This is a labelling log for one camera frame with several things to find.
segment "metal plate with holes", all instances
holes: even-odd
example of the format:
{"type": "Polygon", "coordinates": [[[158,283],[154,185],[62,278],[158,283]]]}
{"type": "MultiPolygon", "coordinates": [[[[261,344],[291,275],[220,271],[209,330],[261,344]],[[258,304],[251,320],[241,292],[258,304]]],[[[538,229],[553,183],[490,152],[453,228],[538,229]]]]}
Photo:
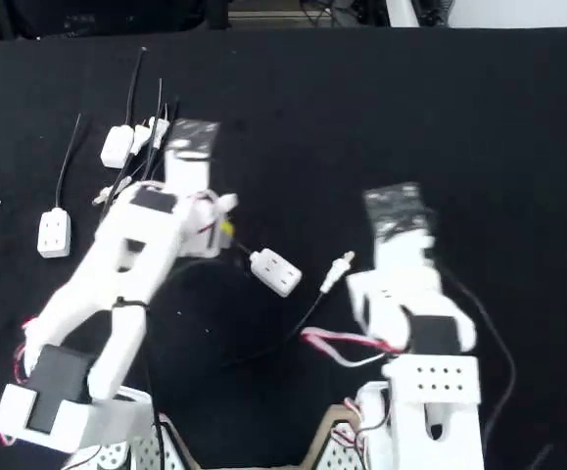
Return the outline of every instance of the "metal plate with holes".
{"type": "Polygon", "coordinates": [[[421,403],[481,402],[473,356],[404,354],[383,367],[393,400],[421,403]]]}
{"type": "MultiPolygon", "coordinates": [[[[348,426],[350,434],[354,434],[349,423],[340,423],[339,426],[348,426]]],[[[315,470],[362,470],[363,466],[358,454],[352,448],[344,447],[330,438],[324,450],[317,458],[315,470]]]]}
{"type": "MultiPolygon", "coordinates": [[[[165,428],[163,428],[164,450],[165,450],[165,469],[166,470],[185,470],[181,459],[174,448],[165,428]]],[[[130,448],[127,443],[103,446],[101,450],[88,462],[76,466],[76,470],[160,470],[159,443],[157,435],[151,433],[147,439],[137,439],[130,448]]],[[[76,462],[84,461],[88,453],[83,451],[75,454],[64,468],[75,465],[76,462]]]]}

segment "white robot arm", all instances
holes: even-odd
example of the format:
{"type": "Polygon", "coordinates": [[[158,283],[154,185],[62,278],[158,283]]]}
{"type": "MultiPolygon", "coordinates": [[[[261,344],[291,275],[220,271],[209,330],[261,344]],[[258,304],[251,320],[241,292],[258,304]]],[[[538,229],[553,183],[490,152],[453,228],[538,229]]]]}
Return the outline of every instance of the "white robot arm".
{"type": "Polygon", "coordinates": [[[146,334],[147,305],[179,257],[216,257],[235,195],[209,189],[217,124],[177,121],[165,152],[166,182],[137,182],[118,197],[83,261],[25,326],[28,384],[6,387],[0,433],[66,452],[150,435],[147,394],[122,382],[146,334]],[[61,348],[100,310],[112,331],[94,360],[61,348]]]}
{"type": "Polygon", "coordinates": [[[473,321],[442,292],[417,185],[368,191],[375,266],[347,278],[354,318],[403,350],[357,393],[371,470],[483,470],[473,321]],[[390,403],[382,390],[389,389],[390,403]]]}

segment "black cloth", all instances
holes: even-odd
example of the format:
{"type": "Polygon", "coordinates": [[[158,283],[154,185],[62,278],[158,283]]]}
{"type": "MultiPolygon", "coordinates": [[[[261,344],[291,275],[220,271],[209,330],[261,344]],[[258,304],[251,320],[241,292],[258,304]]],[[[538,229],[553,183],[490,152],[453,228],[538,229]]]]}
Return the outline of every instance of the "black cloth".
{"type": "MultiPolygon", "coordinates": [[[[149,48],[136,120],[180,96],[181,114],[222,122],[213,188],[235,191],[238,238],[304,273],[280,299],[232,262],[194,267],[151,304],[159,407],[205,467],[299,463],[331,403],[379,367],[342,369],[298,341],[269,358],[224,361],[278,341],[307,310],[331,260],[372,264],[361,199],[418,181],[437,211],[436,254],[475,291],[519,370],[491,463],[567,464],[567,30],[333,30],[0,43],[0,394],[12,380],[22,321],[66,282],[93,240],[91,200],[113,181],[99,152],[125,113],[137,48],[149,48]],[[69,258],[43,259],[37,222],[51,209],[75,115],[85,139],[64,206],[69,258]]],[[[473,305],[489,414],[507,367],[473,305]]],[[[344,283],[310,325],[355,330],[344,283]]],[[[107,321],[85,325],[98,348],[107,321]]],[[[365,351],[353,351],[363,356],[365,351]]],[[[137,366],[128,384],[138,383],[137,366]]],[[[0,447],[0,468],[57,468],[61,454],[0,447]]]]}

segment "electrical socket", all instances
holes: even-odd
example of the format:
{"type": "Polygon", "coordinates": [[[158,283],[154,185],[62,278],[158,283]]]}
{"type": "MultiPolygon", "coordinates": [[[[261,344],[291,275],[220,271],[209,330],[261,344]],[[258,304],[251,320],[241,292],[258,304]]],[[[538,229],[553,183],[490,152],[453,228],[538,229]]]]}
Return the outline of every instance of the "electrical socket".
{"type": "Polygon", "coordinates": [[[268,248],[251,254],[251,271],[281,297],[289,296],[303,277],[297,267],[268,248]]]}
{"type": "Polygon", "coordinates": [[[44,258],[62,258],[70,254],[70,216],[61,208],[41,215],[37,234],[37,251],[44,258]]]}

